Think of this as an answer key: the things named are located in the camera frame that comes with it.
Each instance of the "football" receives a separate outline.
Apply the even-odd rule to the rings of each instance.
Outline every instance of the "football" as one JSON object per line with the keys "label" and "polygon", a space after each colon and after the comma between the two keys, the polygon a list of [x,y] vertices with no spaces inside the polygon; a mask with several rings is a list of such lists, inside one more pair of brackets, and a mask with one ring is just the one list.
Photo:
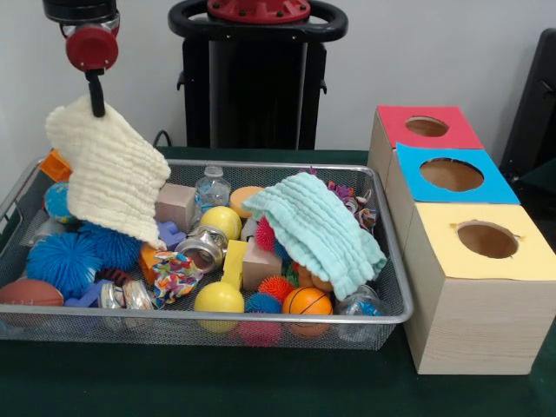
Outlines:
{"label": "football", "polygon": [[0,288],[0,304],[61,307],[63,297],[48,282],[23,279]]}

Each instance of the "green table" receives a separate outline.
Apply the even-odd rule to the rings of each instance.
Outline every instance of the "green table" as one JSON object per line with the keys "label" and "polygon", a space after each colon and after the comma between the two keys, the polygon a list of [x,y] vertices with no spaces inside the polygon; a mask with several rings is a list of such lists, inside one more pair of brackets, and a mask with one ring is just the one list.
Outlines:
{"label": "green table", "polygon": [[[365,152],[165,149],[168,158],[365,164]],[[528,376],[419,376],[379,352],[0,343],[0,416],[554,416],[556,330]]]}

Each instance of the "circular hole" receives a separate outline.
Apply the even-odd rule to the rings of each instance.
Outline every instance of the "circular hole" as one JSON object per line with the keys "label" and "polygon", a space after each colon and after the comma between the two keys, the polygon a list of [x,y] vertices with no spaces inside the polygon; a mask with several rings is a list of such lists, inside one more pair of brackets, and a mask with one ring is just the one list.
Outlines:
{"label": "circular hole", "polygon": [[518,251],[512,232],[494,223],[463,223],[458,227],[458,237],[469,250],[489,258],[503,259]]}
{"label": "circular hole", "polygon": [[477,189],[485,181],[485,177],[473,165],[449,158],[437,158],[423,163],[420,174],[441,189],[459,192]]}
{"label": "circular hole", "polygon": [[444,122],[426,116],[410,117],[406,121],[406,127],[415,134],[426,137],[444,136],[450,129]]}

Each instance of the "wire mesh basket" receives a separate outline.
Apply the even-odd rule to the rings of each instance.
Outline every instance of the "wire mesh basket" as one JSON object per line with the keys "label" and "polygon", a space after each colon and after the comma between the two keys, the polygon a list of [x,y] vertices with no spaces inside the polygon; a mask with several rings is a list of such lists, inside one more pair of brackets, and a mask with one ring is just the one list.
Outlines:
{"label": "wire mesh basket", "polygon": [[[322,180],[369,190],[367,206],[379,212],[374,236],[385,255],[386,267],[373,283],[388,305],[386,316],[228,314],[194,312],[198,291],[222,272],[206,275],[199,286],[161,310],[113,310],[0,305],[0,340],[80,341],[109,343],[277,346],[285,348],[345,348],[378,350],[398,323],[413,312],[406,273],[380,181],[371,169],[341,165],[302,165],[251,162],[169,161],[172,183],[195,186],[207,164],[222,166],[233,189],[246,185],[274,185],[300,169],[314,168]],[[26,242],[44,220],[43,196],[52,181],[38,162],[23,173],[0,206],[0,287],[24,274]],[[143,279],[136,268],[131,273]]]}

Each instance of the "blue toy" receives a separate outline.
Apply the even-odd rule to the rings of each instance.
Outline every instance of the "blue toy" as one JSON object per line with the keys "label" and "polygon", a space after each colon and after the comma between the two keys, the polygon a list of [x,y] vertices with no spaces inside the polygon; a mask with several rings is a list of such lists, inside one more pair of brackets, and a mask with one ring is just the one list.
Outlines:
{"label": "blue toy", "polygon": [[28,278],[58,288],[64,300],[81,298],[103,264],[93,243],[76,233],[45,237],[29,252]]}
{"label": "blue toy", "polygon": [[257,293],[253,294],[247,300],[245,305],[246,313],[281,313],[281,304],[272,295]]}
{"label": "blue toy", "polygon": [[95,248],[96,255],[103,262],[102,268],[118,268],[129,271],[139,259],[142,242],[135,237],[109,228],[102,228],[90,222],[83,224],[79,232]]}
{"label": "blue toy", "polygon": [[68,209],[68,183],[57,182],[46,190],[44,195],[44,208],[57,222],[69,224],[77,222],[77,219]]}
{"label": "blue toy", "polygon": [[98,307],[98,296],[104,284],[110,284],[111,281],[100,280],[89,287],[87,292],[81,298],[69,298],[64,302],[66,307]]}
{"label": "blue toy", "polygon": [[285,263],[289,263],[292,260],[292,258],[288,255],[286,248],[284,248],[278,240],[275,240],[275,254],[280,256]]}
{"label": "blue toy", "polygon": [[156,225],[158,226],[158,237],[166,243],[168,250],[173,251],[187,237],[174,222],[156,222]]}

